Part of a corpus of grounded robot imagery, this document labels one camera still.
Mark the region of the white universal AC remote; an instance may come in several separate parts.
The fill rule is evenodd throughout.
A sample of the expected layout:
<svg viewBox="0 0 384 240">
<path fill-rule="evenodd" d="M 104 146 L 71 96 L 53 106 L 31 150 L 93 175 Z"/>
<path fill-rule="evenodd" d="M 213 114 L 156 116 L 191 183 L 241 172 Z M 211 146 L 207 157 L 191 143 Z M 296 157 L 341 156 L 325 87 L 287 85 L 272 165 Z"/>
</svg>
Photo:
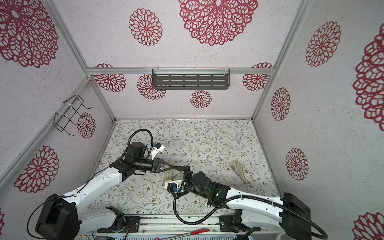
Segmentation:
<svg viewBox="0 0 384 240">
<path fill-rule="evenodd" d="M 170 169 L 164 172 L 163 178 L 163 188 L 166 190 L 168 187 L 168 183 L 174 180 L 174 170 Z"/>
</svg>

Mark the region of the grey slotted wall shelf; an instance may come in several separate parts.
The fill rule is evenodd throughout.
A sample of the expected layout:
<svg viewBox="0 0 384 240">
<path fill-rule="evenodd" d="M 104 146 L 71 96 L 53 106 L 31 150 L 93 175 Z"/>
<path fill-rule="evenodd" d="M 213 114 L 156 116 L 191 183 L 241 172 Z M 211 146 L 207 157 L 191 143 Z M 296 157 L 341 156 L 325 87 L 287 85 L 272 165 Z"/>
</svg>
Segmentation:
<svg viewBox="0 0 384 240">
<path fill-rule="evenodd" d="M 227 90 L 230 70 L 165 71 L 152 70 L 152 84 L 156 90 Z"/>
</svg>

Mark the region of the red handled tongs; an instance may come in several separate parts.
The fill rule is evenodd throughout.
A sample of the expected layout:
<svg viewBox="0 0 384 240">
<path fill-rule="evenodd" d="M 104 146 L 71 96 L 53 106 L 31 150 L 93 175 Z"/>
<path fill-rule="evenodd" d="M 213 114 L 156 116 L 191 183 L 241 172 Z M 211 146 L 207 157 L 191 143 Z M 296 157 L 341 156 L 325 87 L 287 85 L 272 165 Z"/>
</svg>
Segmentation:
<svg viewBox="0 0 384 240">
<path fill-rule="evenodd" d="M 185 237 L 194 236 L 194 235 L 198 235 L 198 234 L 202 234 L 202 233 L 207 233 L 210 231 L 211 231 L 210 229 L 198 229 L 198 230 L 195 230 L 193 232 L 188 232 L 188 233 L 184 233 L 184 234 L 179 234 L 179 235 L 163 238 L 163 240 L 175 240 L 175 239 L 185 238 Z"/>
</svg>

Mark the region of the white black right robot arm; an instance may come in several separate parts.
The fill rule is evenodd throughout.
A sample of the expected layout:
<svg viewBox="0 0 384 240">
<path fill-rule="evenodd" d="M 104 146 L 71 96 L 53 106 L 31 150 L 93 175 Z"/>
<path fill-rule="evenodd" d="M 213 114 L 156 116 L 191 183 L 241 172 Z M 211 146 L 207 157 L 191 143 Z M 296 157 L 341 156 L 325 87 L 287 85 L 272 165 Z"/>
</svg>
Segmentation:
<svg viewBox="0 0 384 240">
<path fill-rule="evenodd" d="M 248 194 L 213 182 L 203 172 L 184 172 L 182 180 L 168 180 L 164 188 L 178 199 L 188 193 L 207 199 L 208 206 L 234 211 L 231 225 L 236 231 L 283 230 L 294 240 L 312 239 L 311 210 L 295 195 L 265 197 Z"/>
</svg>

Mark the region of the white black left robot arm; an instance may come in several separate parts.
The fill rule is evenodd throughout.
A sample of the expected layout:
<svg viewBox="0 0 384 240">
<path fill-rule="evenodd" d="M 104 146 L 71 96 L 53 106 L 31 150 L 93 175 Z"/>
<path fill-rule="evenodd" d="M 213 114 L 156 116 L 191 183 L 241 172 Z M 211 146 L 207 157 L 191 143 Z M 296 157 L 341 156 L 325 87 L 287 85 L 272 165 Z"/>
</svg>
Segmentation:
<svg viewBox="0 0 384 240">
<path fill-rule="evenodd" d="M 183 171 L 156 157 L 164 150 L 157 143 L 145 156 L 146 146 L 140 142 L 128 144 L 124 153 L 110 166 L 92 177 L 84 185 L 63 196 L 53 194 L 41 204 L 42 211 L 37 220 L 35 231 L 39 239 L 73 240 L 78 235 L 98 229 L 119 232 L 126 225 L 125 214 L 115 207 L 107 207 L 99 212 L 85 214 L 84 209 L 92 201 L 110 188 L 124 182 L 137 170 L 161 173 L 171 169 Z"/>
</svg>

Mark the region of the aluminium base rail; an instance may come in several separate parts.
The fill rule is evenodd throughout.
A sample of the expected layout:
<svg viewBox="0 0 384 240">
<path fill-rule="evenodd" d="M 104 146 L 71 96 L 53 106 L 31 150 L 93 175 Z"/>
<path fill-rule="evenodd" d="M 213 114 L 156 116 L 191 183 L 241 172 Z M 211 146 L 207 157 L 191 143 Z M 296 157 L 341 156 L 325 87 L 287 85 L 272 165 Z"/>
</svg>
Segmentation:
<svg viewBox="0 0 384 240">
<path fill-rule="evenodd" d="M 90 237 L 97 240 L 153 240 L 165 239 L 177 235 L 208 229 L 208 232 L 181 237 L 182 240 L 230 240 L 244 236 L 251 228 L 237 228 L 239 214 L 214 214 L 198 225 L 186 225 L 174 215 L 125 215 L 126 223 L 122 230 L 113 232 L 108 229 L 94 230 Z"/>
</svg>

